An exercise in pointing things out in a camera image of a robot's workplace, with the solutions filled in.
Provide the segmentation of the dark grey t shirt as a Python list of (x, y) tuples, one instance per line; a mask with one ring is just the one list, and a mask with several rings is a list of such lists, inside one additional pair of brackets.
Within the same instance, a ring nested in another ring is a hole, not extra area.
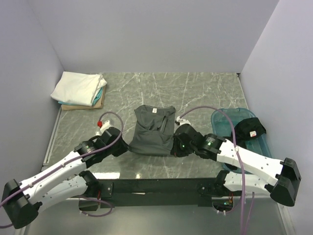
[(136, 125), (129, 144), (139, 155), (168, 156), (173, 148), (176, 109), (141, 105), (134, 110)]

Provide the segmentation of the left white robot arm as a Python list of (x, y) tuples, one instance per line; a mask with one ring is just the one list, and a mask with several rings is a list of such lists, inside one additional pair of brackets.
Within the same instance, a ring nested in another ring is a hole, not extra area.
[(120, 130), (112, 126), (102, 129), (41, 173), (21, 182), (14, 179), (7, 182), (0, 206), (11, 226), (21, 229), (34, 221), (39, 213), (65, 199), (97, 194), (101, 191), (100, 183), (88, 168), (127, 150)]

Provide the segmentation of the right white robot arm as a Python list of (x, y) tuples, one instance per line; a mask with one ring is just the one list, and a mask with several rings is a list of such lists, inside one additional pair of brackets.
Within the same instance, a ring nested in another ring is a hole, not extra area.
[(196, 154), (203, 159), (229, 164), (248, 174), (227, 172), (215, 182), (215, 191), (226, 195), (230, 191), (256, 192), (269, 195), (275, 202), (293, 207), (301, 175), (296, 161), (273, 159), (254, 153), (214, 134), (203, 136), (190, 124), (180, 124), (174, 133), (171, 154), (185, 157)]

